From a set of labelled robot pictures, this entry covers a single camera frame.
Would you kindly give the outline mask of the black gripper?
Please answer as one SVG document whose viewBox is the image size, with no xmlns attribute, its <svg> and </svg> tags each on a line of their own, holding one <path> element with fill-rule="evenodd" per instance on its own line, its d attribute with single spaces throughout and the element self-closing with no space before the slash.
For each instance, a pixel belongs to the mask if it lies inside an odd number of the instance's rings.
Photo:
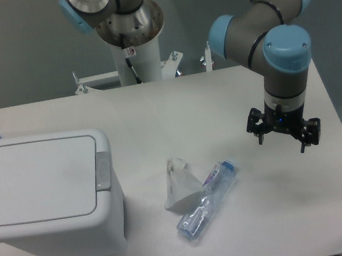
<svg viewBox="0 0 342 256">
<path fill-rule="evenodd" d="M 259 145 L 263 144 L 265 135 L 270 132 L 293 135 L 301 143 L 301 153 L 305 152 L 306 147 L 319 145 L 321 121 L 319 118 L 304 120 L 304 104 L 289 112 L 272 109 L 265 104 L 264 110 L 261 112 L 257 108 L 251 108 L 247 118 L 246 131 L 258 138 Z"/>
</svg>

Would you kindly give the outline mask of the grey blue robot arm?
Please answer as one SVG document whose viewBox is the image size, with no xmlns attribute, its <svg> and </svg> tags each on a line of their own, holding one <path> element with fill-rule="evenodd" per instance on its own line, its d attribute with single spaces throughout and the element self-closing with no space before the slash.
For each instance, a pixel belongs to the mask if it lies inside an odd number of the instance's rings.
<svg viewBox="0 0 342 256">
<path fill-rule="evenodd" d="M 320 141 L 320 119 L 303 118 L 310 35 L 292 23 L 310 1 L 249 0 L 248 12 L 222 15 L 209 30 L 210 51 L 264 79 L 265 107 L 252 108 L 247 118 L 247 131 L 258 139 L 276 132 L 291 135 L 303 148 Z M 165 78 L 158 40 L 164 15 L 153 0 L 59 0 L 58 5 L 77 29 L 96 30 L 108 44 L 122 85 Z"/>
</svg>

